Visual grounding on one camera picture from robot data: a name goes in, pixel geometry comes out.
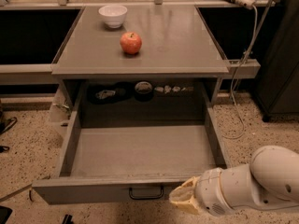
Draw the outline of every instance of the apple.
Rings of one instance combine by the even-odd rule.
[[[127,32],[121,36],[121,48],[125,53],[134,55],[139,52],[142,40],[140,35],[134,32]]]

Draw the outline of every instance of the black handle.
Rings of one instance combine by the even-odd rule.
[[[164,188],[160,188],[160,193],[158,195],[153,195],[153,196],[135,196],[133,194],[133,189],[129,189],[129,196],[133,200],[155,200],[155,199],[160,199],[164,196]]]

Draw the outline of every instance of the white bowl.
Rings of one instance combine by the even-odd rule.
[[[103,22],[111,28],[121,27],[127,15],[127,7],[121,5],[108,5],[99,9]]]

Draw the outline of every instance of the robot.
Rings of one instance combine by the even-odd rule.
[[[244,208],[296,211],[299,207],[299,154],[277,146],[257,149],[248,164],[215,168],[192,177],[169,196],[178,209],[215,217]]]

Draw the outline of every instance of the wire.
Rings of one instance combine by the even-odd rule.
[[[249,54],[251,52],[251,49],[252,49],[252,47],[254,45],[255,39],[256,39],[256,27],[257,27],[257,20],[258,20],[258,10],[257,10],[256,6],[253,6],[253,9],[254,9],[255,16],[254,16],[254,26],[253,26],[252,39],[250,41],[249,47],[245,51],[244,56],[238,62],[238,67],[234,71],[232,82],[231,82],[231,87],[230,87],[230,96],[233,99],[233,103],[234,103],[234,106],[235,106],[236,113],[237,113],[237,115],[238,115],[238,117],[239,117],[239,119],[241,121],[242,130],[241,130],[241,133],[238,134],[238,135],[236,135],[236,136],[223,135],[223,137],[227,138],[227,139],[238,139],[238,138],[242,137],[244,135],[244,133],[245,133],[245,123],[244,123],[244,121],[243,121],[243,119],[241,117],[241,114],[239,112],[239,109],[237,107],[237,103],[235,101],[234,90],[235,90],[236,84],[238,83],[238,79],[235,80],[236,74],[238,73],[238,71],[239,71],[240,67],[242,66],[242,64],[246,63],[246,61],[247,61],[247,59],[249,57]]]

